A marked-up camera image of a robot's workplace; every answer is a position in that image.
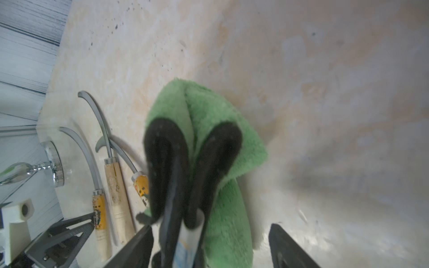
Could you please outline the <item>sickle with wooden handle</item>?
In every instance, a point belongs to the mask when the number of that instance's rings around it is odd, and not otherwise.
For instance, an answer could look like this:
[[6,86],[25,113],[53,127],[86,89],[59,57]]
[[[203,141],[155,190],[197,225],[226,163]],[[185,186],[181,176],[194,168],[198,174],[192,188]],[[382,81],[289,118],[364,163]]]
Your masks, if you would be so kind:
[[117,158],[112,154],[109,131],[105,119],[93,97],[83,90],[78,92],[78,97],[83,98],[89,104],[102,130],[103,139],[107,147],[108,158],[105,159],[105,174],[111,196],[115,230],[117,231],[120,244],[125,245],[134,237],[135,228],[131,218],[131,211],[121,168]]

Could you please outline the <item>green fluffy rag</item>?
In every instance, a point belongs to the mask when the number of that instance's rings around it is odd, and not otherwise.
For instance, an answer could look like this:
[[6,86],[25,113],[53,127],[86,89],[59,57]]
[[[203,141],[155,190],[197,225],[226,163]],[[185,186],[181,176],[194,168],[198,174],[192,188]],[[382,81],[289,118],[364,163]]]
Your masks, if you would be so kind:
[[174,79],[158,94],[143,139],[149,207],[137,215],[160,222],[153,268],[171,268],[182,224],[204,215],[195,268],[250,268],[252,236],[237,180],[268,156],[258,133],[223,96],[193,81]]

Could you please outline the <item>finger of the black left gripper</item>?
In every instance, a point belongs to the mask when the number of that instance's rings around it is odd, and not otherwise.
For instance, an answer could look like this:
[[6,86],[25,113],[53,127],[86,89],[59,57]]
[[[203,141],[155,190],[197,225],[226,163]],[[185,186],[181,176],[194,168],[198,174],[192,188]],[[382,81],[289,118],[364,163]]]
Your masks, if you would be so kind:
[[95,230],[94,214],[62,220],[24,250],[25,268],[68,268]]

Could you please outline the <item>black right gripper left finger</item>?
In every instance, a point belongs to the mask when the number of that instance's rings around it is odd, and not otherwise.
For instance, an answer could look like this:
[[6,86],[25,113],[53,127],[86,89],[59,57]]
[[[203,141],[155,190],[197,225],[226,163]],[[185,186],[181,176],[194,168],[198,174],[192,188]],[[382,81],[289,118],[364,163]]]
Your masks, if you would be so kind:
[[152,227],[145,226],[105,265],[105,268],[148,268],[153,244]]

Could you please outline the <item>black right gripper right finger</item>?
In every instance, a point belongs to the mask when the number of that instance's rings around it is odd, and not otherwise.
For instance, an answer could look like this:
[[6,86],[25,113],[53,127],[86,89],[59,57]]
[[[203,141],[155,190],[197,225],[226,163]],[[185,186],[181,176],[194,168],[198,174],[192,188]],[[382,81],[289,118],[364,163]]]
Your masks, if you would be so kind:
[[269,246],[274,268],[320,268],[320,266],[278,224],[269,231]]

